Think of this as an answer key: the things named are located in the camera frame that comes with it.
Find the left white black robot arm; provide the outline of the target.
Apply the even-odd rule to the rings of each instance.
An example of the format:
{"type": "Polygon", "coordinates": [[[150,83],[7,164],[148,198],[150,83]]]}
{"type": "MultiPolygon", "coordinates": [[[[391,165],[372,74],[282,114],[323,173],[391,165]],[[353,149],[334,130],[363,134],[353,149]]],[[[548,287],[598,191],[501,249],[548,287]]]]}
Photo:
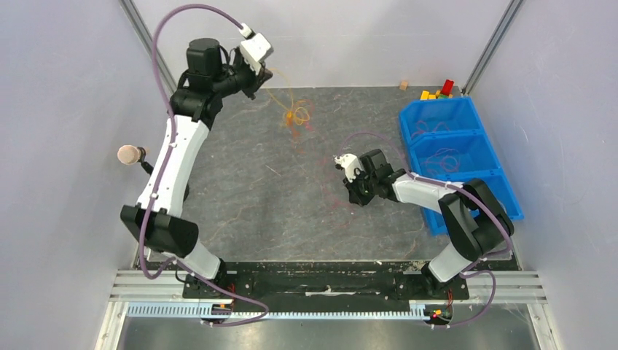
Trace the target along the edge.
{"type": "Polygon", "coordinates": [[[255,34],[227,52],[212,38],[195,39],[187,48],[187,70],[169,100],[165,138],[144,191],[120,219],[139,243],[187,269],[190,281],[212,298],[229,290],[224,261],[199,239],[196,223],[182,219],[195,158],[222,110],[224,98],[242,92],[253,99],[272,77],[265,60],[271,43],[255,34]]]}

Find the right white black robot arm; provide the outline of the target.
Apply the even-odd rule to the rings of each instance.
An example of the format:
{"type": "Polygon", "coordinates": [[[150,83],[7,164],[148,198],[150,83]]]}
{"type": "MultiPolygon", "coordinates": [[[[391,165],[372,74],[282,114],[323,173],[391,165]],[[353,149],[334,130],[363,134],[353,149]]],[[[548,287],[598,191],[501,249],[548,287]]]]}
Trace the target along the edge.
{"type": "Polygon", "coordinates": [[[360,157],[338,155],[334,162],[345,174],[343,184],[352,204],[366,206],[380,197],[414,204],[442,216],[450,242],[421,269],[421,289],[431,298],[442,296],[456,277],[500,244],[512,245],[514,225],[481,179],[446,182],[404,169],[394,170],[380,149],[360,157]]]}

